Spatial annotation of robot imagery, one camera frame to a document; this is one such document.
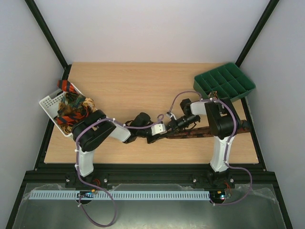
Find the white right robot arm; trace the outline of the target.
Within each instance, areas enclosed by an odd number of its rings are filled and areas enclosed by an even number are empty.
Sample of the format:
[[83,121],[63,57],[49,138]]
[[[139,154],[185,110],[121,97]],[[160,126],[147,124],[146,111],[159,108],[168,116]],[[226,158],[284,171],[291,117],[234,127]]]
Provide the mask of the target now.
[[229,168],[230,150],[241,120],[230,98],[201,99],[197,102],[185,100],[182,102],[182,110],[185,120],[190,116],[207,117],[214,137],[213,157],[210,161],[213,172],[209,173],[208,182],[211,186],[218,187],[224,182],[222,172]]

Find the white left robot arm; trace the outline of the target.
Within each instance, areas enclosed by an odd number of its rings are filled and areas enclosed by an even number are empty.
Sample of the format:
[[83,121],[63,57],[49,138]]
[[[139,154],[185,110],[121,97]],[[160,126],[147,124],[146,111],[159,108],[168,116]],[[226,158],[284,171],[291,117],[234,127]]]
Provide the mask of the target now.
[[151,137],[164,133],[164,115],[158,116],[156,123],[148,114],[141,112],[133,120],[124,124],[109,118],[102,110],[97,110],[75,124],[72,128],[73,140],[76,143],[76,170],[82,177],[91,174],[95,149],[108,137],[123,143],[131,143],[138,137]]

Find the brown red patterned tie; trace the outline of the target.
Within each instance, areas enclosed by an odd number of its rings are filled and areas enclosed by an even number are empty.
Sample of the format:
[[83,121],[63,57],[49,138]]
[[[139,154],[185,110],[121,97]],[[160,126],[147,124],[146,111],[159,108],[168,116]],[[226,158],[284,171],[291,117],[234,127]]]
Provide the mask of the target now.
[[[249,133],[251,132],[251,126],[248,121],[241,120],[241,124],[237,129],[237,134]],[[162,134],[160,139],[183,139],[183,138],[203,138],[203,137],[213,137],[211,130],[208,126],[199,127],[193,129],[186,129],[182,131],[170,131],[168,133]]]

